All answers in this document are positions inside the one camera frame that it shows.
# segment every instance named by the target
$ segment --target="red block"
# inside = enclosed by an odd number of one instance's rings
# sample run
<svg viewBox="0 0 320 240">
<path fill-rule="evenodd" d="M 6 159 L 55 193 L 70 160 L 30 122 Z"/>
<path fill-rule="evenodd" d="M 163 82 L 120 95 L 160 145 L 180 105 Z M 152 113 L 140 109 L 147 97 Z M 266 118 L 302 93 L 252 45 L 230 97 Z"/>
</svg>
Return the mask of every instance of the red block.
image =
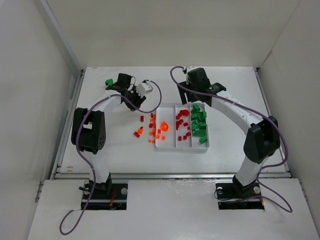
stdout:
<svg viewBox="0 0 320 240">
<path fill-rule="evenodd" d="M 133 133 L 137 138 L 140 138 L 139 133 L 137 133 L 136 131 Z"/>
</svg>

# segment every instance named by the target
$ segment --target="green block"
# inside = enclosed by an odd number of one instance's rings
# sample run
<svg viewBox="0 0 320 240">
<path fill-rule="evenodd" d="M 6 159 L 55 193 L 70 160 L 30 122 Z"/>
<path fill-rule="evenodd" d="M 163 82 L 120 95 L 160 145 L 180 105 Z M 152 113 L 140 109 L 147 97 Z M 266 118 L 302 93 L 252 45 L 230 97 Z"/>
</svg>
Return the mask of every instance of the green block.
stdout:
<svg viewBox="0 0 320 240">
<path fill-rule="evenodd" d="M 206 129 L 207 124 L 201 122 L 201 123 L 199 123 L 199 126 L 198 126 L 198 127 L 199 127 L 200 130 L 204 130 L 204 129 Z"/>
<path fill-rule="evenodd" d="M 198 117 L 198 121 L 201 122 L 202 121 L 202 112 L 198 112 L 197 113 L 197 117 Z"/>
<path fill-rule="evenodd" d="M 206 111 L 203 111 L 202 112 L 202 120 L 205 120 L 207 117 L 207 112 Z"/>
<path fill-rule="evenodd" d="M 203 130 L 196 130 L 196 131 L 192 131 L 192 137 L 203 137 L 205 136 L 206 133 Z"/>
<path fill-rule="evenodd" d="M 197 119 L 197 114 L 192 114 L 191 115 L 191 120 L 196 120 Z"/>
<path fill-rule="evenodd" d="M 201 144 L 203 144 L 204 142 L 206 142 L 208 140 L 208 138 L 206 136 L 203 136 L 202 138 L 199 139 L 199 142 Z"/>
<path fill-rule="evenodd" d="M 193 110 L 195 110 L 196 112 L 200 112 L 200 107 L 197 104 L 193 104 Z"/>
<path fill-rule="evenodd" d="M 197 125 L 195 125 L 194 123 L 191 124 L 191 129 L 192 130 L 196 130 L 197 129 Z"/>
<path fill-rule="evenodd" d="M 106 86 L 109 86 L 109 85 L 114 84 L 114 80 L 113 80 L 112 78 L 110 78 L 110 79 L 108 79 L 108 80 L 105 80 L 104 83 L 105 83 Z"/>
</svg>

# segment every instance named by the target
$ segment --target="white wall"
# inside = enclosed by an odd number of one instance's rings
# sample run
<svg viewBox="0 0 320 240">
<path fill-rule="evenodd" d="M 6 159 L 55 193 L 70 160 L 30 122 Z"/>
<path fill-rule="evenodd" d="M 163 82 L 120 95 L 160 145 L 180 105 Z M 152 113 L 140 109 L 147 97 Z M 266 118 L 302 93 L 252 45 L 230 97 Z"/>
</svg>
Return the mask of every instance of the white wall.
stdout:
<svg viewBox="0 0 320 240">
<path fill-rule="evenodd" d="M 71 72 L 32 0 L 0 0 L 0 239 L 25 239 Z"/>
<path fill-rule="evenodd" d="M 259 70 L 289 146 L 292 175 L 302 180 L 320 231 L 320 1 L 301 0 Z"/>
<path fill-rule="evenodd" d="M 85 67 L 260 67 L 299 0 L 48 0 Z"/>
</svg>

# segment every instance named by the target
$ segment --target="white tray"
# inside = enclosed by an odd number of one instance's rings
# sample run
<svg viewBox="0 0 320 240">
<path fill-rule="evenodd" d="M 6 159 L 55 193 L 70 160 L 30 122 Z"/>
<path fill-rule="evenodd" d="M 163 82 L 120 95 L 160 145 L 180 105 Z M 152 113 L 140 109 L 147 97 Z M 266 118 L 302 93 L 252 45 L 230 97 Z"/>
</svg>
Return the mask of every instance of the white tray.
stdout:
<svg viewBox="0 0 320 240">
<path fill-rule="evenodd" d="M 181 103 L 163 103 L 156 110 L 156 135 L 158 134 L 158 129 L 160 129 L 161 123 L 166 122 L 169 125 L 168 131 L 162 131 L 161 136 L 165 136 L 166 139 L 162 140 L 155 139 L 155 148 L 159 151 L 168 151 L 168 152 L 195 152 L 195 153 L 204 153 L 208 150 L 209 147 L 209 134 L 208 126 L 205 129 L 205 134 L 207 136 L 207 141 L 201 144 L 199 142 L 200 137 L 189 136 L 186 140 L 178 141 L 178 136 L 184 136 L 187 132 L 191 132 L 191 110 L 193 105 L 196 104 L 200 107 L 201 111 L 205 111 L 205 105 L 203 103 L 188 103 L 182 105 Z M 188 123 L 190 130 L 186 126 L 180 125 L 179 129 L 176 130 L 176 115 L 180 110 L 187 109 L 190 114 L 182 119 L 183 123 Z"/>
</svg>

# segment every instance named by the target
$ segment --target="white table surface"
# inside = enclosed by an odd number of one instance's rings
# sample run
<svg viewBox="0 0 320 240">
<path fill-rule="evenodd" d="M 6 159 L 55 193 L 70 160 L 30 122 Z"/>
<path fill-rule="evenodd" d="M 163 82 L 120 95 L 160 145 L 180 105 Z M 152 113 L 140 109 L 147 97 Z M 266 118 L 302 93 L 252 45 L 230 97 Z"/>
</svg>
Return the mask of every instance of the white table surface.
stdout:
<svg viewBox="0 0 320 240">
<path fill-rule="evenodd" d="M 264 201 L 265 210 L 219 210 L 214 180 L 130 180 L 127 210 L 80 214 L 84 180 L 46 180 L 28 240 L 318 240 L 297 179 L 263 179 L 291 204 L 293 213 Z M 261 188 L 262 195 L 284 204 Z"/>
<path fill-rule="evenodd" d="M 170 78 L 171 67 L 88 67 L 85 72 L 77 107 L 89 108 L 109 93 L 105 80 L 117 80 L 119 73 L 135 76 L 136 82 L 145 79 L 157 82 L 162 90 L 163 103 L 180 103 L 177 86 Z M 261 90 L 252 67 L 205 67 L 211 83 L 221 83 L 245 106 L 267 114 Z M 178 82 L 186 75 L 177 69 L 173 72 Z M 141 109 L 151 110 L 159 101 L 155 87 L 147 95 Z M 245 157 L 243 145 L 246 136 L 222 113 L 206 106 L 210 147 L 206 153 L 157 152 L 148 142 L 150 115 L 130 111 L 123 103 L 106 119 L 106 143 L 102 151 L 111 173 L 236 173 Z M 133 133 L 140 127 L 144 133 L 136 138 Z M 282 161 L 280 151 L 267 164 Z M 268 169 L 269 172 L 285 172 L 284 166 Z M 70 135 L 60 168 L 61 173 L 89 173 L 90 168 L 79 157 Z"/>
</svg>

